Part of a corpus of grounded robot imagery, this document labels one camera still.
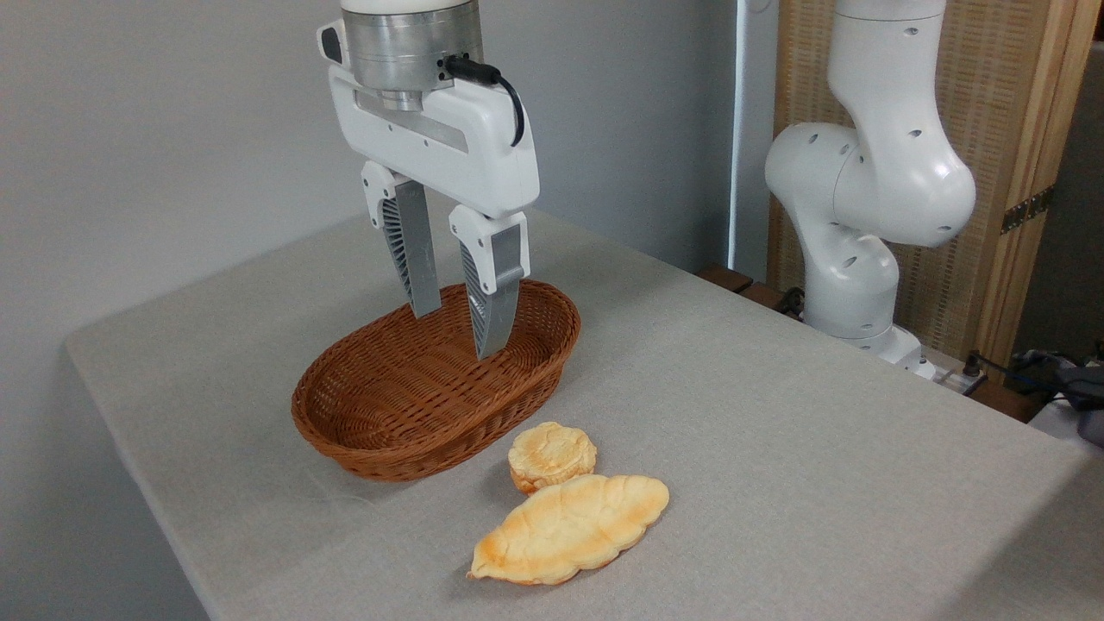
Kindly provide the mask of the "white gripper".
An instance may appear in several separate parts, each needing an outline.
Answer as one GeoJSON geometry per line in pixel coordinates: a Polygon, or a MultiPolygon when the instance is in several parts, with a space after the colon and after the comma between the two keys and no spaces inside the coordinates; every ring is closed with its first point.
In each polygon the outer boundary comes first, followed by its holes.
{"type": "Polygon", "coordinates": [[[361,170],[370,220],[411,310],[421,318],[442,306],[425,185],[459,202],[448,220],[461,248],[474,349],[480,359],[493,356],[509,341],[520,282],[530,275],[527,215],[512,213],[540,192],[532,134],[513,141],[514,102],[497,85],[455,81],[424,94],[421,110],[389,110],[355,83],[344,34],[339,22],[323,25],[318,48],[346,141],[371,160],[361,170]]]}

